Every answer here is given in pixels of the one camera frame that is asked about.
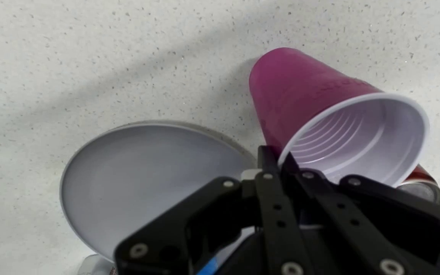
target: speckled white countertop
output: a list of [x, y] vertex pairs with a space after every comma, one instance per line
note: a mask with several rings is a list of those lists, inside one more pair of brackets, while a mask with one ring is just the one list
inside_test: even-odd
[[177, 119], [255, 151], [248, 64], [278, 46], [420, 102], [440, 183], [440, 0], [0, 0], [0, 275], [77, 273], [60, 177], [106, 130]]

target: plastic cup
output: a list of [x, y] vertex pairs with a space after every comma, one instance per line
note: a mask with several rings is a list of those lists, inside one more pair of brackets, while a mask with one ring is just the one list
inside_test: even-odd
[[338, 183], [361, 174], [387, 185], [417, 166], [428, 136], [423, 110], [297, 50], [275, 49], [251, 72], [251, 95], [267, 145]]

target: cup rim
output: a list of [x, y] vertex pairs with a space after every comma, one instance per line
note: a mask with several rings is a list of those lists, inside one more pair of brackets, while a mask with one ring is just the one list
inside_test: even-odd
[[403, 182], [413, 171], [414, 168], [417, 166], [419, 163], [419, 159], [420, 159], [420, 154], [423, 151], [423, 147], [426, 145], [428, 142], [428, 137], [429, 137], [429, 119], [428, 116], [425, 114], [423, 108], [413, 99], [410, 98], [405, 98], [405, 96], [400, 96], [400, 95], [393, 95], [393, 93], [382, 93], [382, 92], [370, 92], [367, 95], [359, 95], [359, 96], [355, 96], [355, 98], [350, 98], [350, 99], [345, 99], [345, 101], [341, 101], [332, 107], [329, 107], [327, 110], [318, 113], [316, 116], [313, 116], [307, 124], [304, 124], [303, 127], [300, 127], [297, 130], [297, 133], [289, 139], [289, 142], [283, 147], [283, 151], [280, 154], [280, 159], [278, 159], [278, 165], [281, 166], [283, 162], [286, 160], [287, 154], [290, 153], [290, 150], [293, 148], [293, 145], [297, 143], [297, 140], [306, 134], [315, 124], [321, 122], [322, 119], [329, 118], [330, 114], [342, 110], [342, 108], [347, 108], [350, 105], [356, 105], [356, 104], [361, 104], [361, 102], [368, 102], [368, 101], [397, 101], [397, 102], [402, 102], [405, 105], [408, 105], [410, 108], [416, 110], [422, 119], [422, 127], [423, 127], [423, 137], [422, 137], [422, 145], [417, 151], [417, 156], [413, 162], [413, 165], [410, 165], [405, 173], [393, 183], [390, 183], [391, 186], [399, 183], [399, 182]]

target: white surface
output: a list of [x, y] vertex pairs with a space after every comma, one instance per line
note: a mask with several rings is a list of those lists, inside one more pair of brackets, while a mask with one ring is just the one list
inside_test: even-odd
[[315, 168], [333, 183], [361, 174], [387, 185], [402, 183], [420, 162], [429, 125], [414, 101], [391, 93], [368, 93], [316, 114], [287, 142], [301, 168]]
[[255, 151], [246, 61], [278, 46], [420, 102], [440, 182], [440, 0], [0, 1], [0, 273], [72, 275], [90, 253], [58, 183], [106, 130], [179, 119]]

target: bolt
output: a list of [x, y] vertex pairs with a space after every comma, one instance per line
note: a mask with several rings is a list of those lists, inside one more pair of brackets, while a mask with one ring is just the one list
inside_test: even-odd
[[403, 266], [399, 261], [391, 260], [391, 258], [382, 260], [379, 267], [382, 269], [385, 275], [405, 275]]
[[287, 261], [281, 266], [283, 275], [303, 275], [303, 267], [298, 263]]
[[301, 174], [304, 179], [315, 179], [315, 174], [313, 173], [303, 173]]
[[130, 249], [130, 258], [142, 258], [148, 252], [148, 246], [145, 243], [138, 243]]
[[274, 179], [272, 174], [263, 174], [263, 179]]
[[226, 182], [223, 182], [223, 186], [225, 186], [225, 188], [232, 188], [232, 186], [234, 186], [234, 182], [226, 180]]
[[353, 186], [359, 186], [359, 185], [361, 185], [361, 180], [356, 179], [356, 177], [352, 177], [352, 179], [348, 179], [347, 182], [348, 182], [350, 185], [353, 185]]

